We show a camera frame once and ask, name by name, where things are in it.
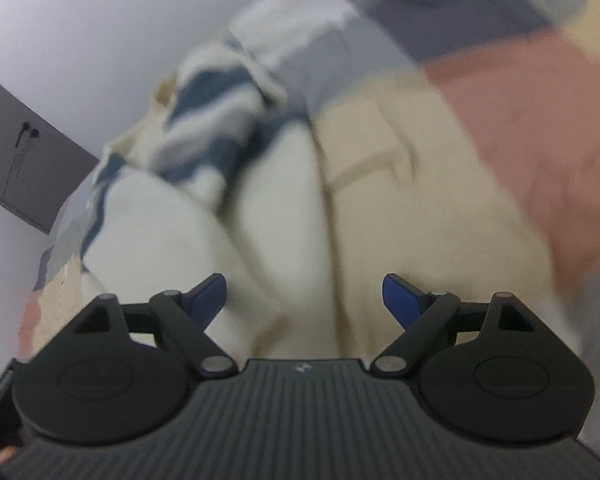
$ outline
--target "white wall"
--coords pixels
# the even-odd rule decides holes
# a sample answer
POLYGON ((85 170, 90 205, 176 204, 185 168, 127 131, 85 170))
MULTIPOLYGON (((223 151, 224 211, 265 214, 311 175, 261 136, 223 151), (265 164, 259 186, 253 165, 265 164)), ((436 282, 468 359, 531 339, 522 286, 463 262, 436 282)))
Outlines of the white wall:
POLYGON ((251 0, 0 0, 0 83, 99 155, 251 0))
POLYGON ((47 236, 0 206, 0 372, 18 351, 18 328, 47 236))

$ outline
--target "black device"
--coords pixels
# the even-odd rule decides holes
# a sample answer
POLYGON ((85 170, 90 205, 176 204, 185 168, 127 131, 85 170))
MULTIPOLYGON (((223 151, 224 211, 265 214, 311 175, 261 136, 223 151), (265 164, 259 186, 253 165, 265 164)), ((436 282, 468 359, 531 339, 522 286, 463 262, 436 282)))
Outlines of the black device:
POLYGON ((593 379, 521 301, 463 303, 394 274, 383 297, 405 331, 368 369, 253 359, 240 371, 204 333, 222 276, 146 304, 103 294, 0 378, 0 449, 22 448, 0 478, 600 479, 576 440, 593 379))

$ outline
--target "black door handle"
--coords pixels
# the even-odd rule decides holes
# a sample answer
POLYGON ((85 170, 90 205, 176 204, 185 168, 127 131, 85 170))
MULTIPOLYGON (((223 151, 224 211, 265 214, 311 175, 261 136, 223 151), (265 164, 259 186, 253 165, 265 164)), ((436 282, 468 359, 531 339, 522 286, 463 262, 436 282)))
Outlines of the black door handle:
POLYGON ((31 125, 29 123, 27 123, 27 121, 22 123, 22 129, 20 130, 20 133, 18 134, 18 140, 16 140, 16 148, 20 145, 20 141, 22 140, 22 136, 24 134, 24 132, 26 132, 27 130, 29 130, 31 128, 31 125))

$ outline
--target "bed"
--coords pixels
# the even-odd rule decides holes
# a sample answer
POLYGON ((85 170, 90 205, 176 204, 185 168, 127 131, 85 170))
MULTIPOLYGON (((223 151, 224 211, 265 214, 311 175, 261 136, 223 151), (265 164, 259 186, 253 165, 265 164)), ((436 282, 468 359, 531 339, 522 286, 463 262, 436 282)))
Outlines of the bed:
POLYGON ((388 272, 510 290, 592 371, 600 454, 600 0, 257 0, 56 223, 21 358, 97 293, 216 271, 238 360, 377 354, 388 272))

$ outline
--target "gray door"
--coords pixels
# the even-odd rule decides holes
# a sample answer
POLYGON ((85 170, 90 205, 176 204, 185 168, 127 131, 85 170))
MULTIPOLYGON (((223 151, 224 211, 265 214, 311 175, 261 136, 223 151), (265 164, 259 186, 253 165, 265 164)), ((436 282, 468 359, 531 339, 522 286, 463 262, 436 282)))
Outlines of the gray door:
POLYGON ((0 204, 49 232, 96 158, 0 86, 0 204))

